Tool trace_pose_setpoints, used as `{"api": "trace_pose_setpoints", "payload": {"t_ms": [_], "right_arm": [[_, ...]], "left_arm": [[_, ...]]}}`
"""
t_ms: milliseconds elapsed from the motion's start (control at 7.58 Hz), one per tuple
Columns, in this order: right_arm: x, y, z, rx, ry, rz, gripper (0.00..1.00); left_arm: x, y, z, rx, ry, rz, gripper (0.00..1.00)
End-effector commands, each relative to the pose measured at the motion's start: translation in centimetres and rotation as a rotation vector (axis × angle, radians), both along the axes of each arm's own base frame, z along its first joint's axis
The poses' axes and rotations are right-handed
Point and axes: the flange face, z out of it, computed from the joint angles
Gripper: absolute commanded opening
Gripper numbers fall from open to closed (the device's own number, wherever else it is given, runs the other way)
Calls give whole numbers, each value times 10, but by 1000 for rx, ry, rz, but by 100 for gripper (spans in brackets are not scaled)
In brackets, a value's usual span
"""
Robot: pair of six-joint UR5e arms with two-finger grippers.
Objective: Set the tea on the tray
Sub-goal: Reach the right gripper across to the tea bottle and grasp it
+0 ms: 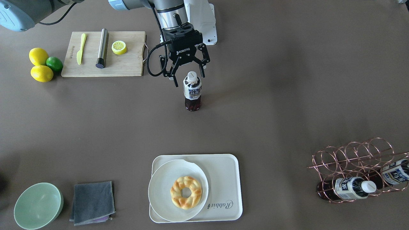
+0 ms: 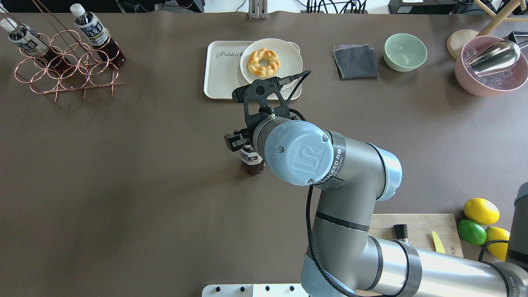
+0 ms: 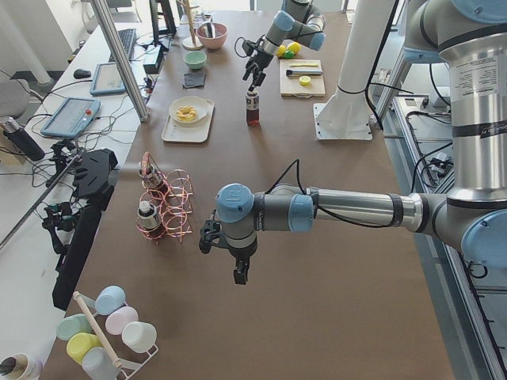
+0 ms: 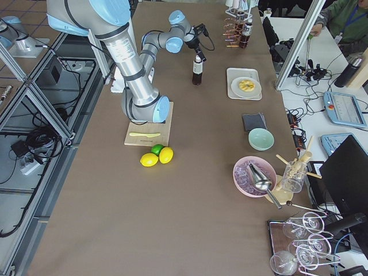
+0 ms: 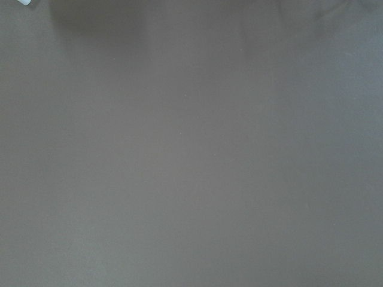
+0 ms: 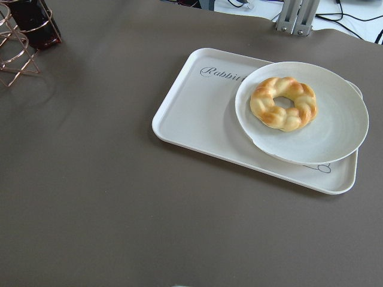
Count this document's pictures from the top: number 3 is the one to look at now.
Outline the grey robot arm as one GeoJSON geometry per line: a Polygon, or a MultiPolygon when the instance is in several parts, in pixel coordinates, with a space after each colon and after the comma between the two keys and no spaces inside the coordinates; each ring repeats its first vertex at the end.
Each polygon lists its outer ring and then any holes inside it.
{"type": "Polygon", "coordinates": [[[275,182],[254,193],[222,187],[200,231],[202,253],[226,249],[234,280],[247,281],[257,233],[303,232],[315,219],[372,229],[403,227],[441,240],[467,262],[506,266],[506,4],[412,1],[406,58],[450,68],[454,184],[445,194],[376,194],[275,182]]]}
{"type": "Polygon", "coordinates": [[[244,40],[242,49],[249,58],[243,80],[252,76],[249,91],[259,87],[265,78],[264,69],[271,63],[285,40],[319,51],[325,41],[326,19],[312,1],[282,1],[268,32],[257,41],[244,40]]]}

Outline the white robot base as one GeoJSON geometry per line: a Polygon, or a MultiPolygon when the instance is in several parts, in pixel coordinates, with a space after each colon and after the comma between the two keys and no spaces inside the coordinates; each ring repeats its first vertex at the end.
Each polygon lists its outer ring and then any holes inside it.
{"type": "Polygon", "coordinates": [[[397,1],[357,3],[336,91],[326,103],[314,105],[317,139],[372,139],[368,85],[397,7],[397,1]]]}

